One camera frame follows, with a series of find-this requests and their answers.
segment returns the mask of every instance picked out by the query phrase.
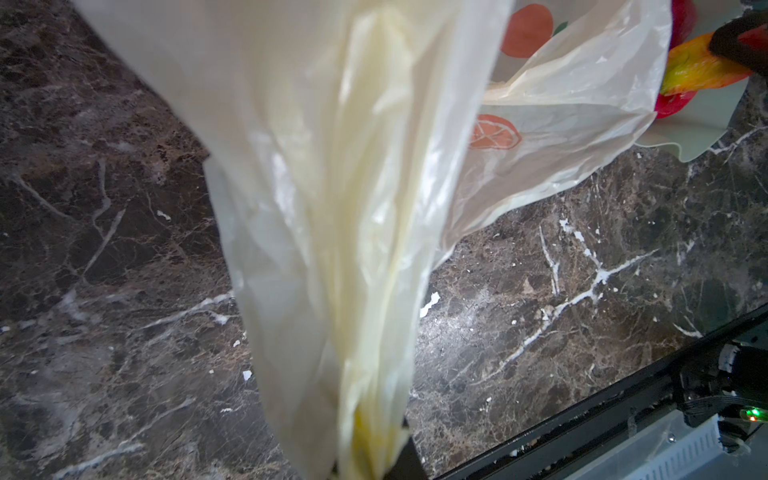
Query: marble countertop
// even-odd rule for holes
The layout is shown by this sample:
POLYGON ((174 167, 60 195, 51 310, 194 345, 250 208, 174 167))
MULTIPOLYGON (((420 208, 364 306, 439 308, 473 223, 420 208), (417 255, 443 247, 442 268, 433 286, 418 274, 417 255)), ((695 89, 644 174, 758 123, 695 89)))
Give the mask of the marble countertop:
MULTIPOLYGON (((68 3, 0 8, 0 478, 289 478, 205 149, 68 3)), ((768 300, 768 103, 633 148, 433 274, 407 417, 448 471, 768 300)))

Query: plastic bag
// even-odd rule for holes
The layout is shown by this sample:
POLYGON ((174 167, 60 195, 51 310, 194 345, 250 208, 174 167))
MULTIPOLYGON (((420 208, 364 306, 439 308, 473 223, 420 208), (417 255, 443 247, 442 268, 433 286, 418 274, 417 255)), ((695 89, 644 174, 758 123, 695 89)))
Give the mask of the plastic bag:
POLYGON ((211 151, 266 417, 305 478, 381 478, 511 0, 75 0, 211 151))
MULTIPOLYGON (((539 38, 534 27, 554 37, 528 59, 499 54, 494 79, 512 77, 485 94, 440 242, 443 260, 464 235, 582 182, 655 118, 669 0, 533 3, 515 6, 521 41, 539 38)), ((520 44, 510 53, 527 55, 520 44)))

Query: translucent plastic bag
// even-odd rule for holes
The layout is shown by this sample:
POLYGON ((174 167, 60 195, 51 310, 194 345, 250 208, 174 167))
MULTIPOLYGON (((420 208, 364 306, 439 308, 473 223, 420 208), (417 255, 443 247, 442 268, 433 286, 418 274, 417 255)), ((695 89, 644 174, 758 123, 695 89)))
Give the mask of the translucent plastic bag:
POLYGON ((494 79, 509 80, 485 93, 443 231, 443 260, 463 236, 609 164, 656 117, 670 0, 521 0, 515 11, 525 16, 510 50, 517 58, 499 54, 494 79), (536 28, 554 37, 521 58, 536 28))
POLYGON ((208 146, 265 408, 305 478, 405 444, 417 312, 511 0, 75 0, 208 146))

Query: printed plastic bag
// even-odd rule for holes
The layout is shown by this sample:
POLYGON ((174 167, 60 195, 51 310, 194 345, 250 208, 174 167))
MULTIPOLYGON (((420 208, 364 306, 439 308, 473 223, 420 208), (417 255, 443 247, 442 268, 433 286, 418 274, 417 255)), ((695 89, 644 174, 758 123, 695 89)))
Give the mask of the printed plastic bag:
POLYGON ((75 0, 208 146, 266 417, 304 478, 381 478, 511 0, 75 0))
POLYGON ((628 149, 655 118, 670 33, 669 0, 517 2, 493 77, 508 81, 485 93, 440 257, 628 149))

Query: white debris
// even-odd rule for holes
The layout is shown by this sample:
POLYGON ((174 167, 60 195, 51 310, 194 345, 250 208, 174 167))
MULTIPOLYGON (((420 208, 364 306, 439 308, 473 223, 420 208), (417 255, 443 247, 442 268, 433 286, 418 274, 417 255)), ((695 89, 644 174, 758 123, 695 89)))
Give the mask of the white debris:
POLYGON ((229 315, 222 315, 216 312, 208 312, 208 313, 214 318, 214 323, 218 323, 219 325, 226 325, 227 322, 230 321, 229 315))
POLYGON ((568 225, 568 219, 560 220, 560 227, 563 229, 565 233, 571 233, 574 231, 574 228, 568 225))
POLYGON ((110 143, 110 144, 107 144, 107 145, 109 147, 114 148, 117 151, 123 152, 124 154, 128 154, 128 153, 136 150, 136 147, 134 147, 133 145, 129 144, 126 141, 119 141, 116 144, 110 143))
POLYGON ((424 305, 419 310, 419 318, 424 318, 425 316, 427 316, 427 313, 429 313, 429 309, 431 309, 439 301, 440 301, 440 294, 437 292, 434 292, 432 296, 429 297, 429 301, 427 302, 427 304, 424 305))

